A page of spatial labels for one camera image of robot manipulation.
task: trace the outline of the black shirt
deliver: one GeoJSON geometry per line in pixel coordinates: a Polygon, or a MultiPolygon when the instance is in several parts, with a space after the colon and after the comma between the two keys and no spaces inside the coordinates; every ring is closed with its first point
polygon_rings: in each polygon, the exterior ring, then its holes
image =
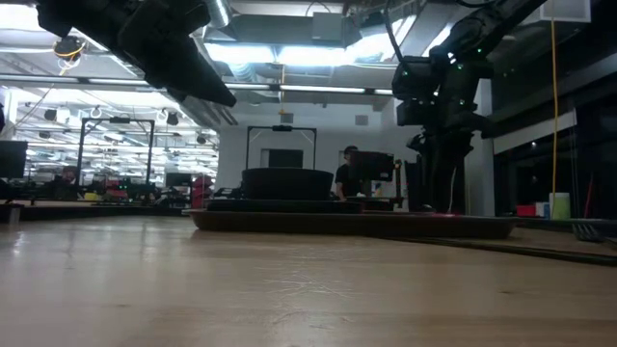
{"type": "Polygon", "coordinates": [[[343,184],[343,195],[345,197],[355,197],[362,191],[360,180],[349,178],[349,165],[347,164],[343,164],[336,170],[335,182],[343,184]]]}

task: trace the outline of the wooden table surface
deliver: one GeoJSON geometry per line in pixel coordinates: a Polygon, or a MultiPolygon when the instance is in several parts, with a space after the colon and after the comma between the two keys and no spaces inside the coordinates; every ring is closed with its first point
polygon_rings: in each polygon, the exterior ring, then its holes
{"type": "Polygon", "coordinates": [[[612,268],[100,218],[0,231],[0,346],[610,346],[612,268]]]}

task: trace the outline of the person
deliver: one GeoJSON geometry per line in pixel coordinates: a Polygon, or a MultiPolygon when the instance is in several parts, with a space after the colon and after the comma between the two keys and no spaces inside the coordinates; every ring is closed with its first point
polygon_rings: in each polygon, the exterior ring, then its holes
{"type": "Polygon", "coordinates": [[[345,164],[341,165],[336,170],[336,195],[341,201],[346,201],[347,197],[355,197],[362,190],[362,183],[359,179],[353,179],[349,176],[349,161],[351,159],[351,153],[358,150],[355,146],[348,146],[343,152],[345,157],[345,164]]]}

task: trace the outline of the black frame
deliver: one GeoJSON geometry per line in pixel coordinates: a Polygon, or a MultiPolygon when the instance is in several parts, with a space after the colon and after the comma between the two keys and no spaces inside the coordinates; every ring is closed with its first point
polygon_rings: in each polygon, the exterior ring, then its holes
{"type": "MultiPolygon", "coordinates": [[[[247,153],[246,153],[246,164],[245,169],[249,169],[249,150],[251,149],[251,131],[253,129],[270,129],[275,132],[283,132],[281,130],[277,131],[277,126],[249,126],[247,127],[247,153]]],[[[313,142],[312,142],[312,169],[315,170],[315,164],[317,160],[317,128],[304,128],[304,127],[288,127],[289,130],[284,130],[285,132],[290,131],[311,131],[313,134],[313,142]]]]}
{"type": "MultiPolygon", "coordinates": [[[[99,123],[104,121],[113,122],[114,119],[96,119],[96,118],[84,118],[81,119],[81,133],[79,135],[79,154],[77,155],[77,172],[75,173],[75,185],[79,186],[81,182],[81,166],[84,155],[84,141],[86,140],[86,135],[90,133],[90,131],[86,132],[86,124],[89,121],[98,121],[99,123]]],[[[132,121],[136,121],[139,123],[148,123],[150,124],[150,138],[148,141],[148,171],[146,173],[146,184],[150,184],[150,170],[152,169],[152,146],[154,145],[154,120],[125,120],[122,119],[122,123],[131,123],[132,121]]]]}

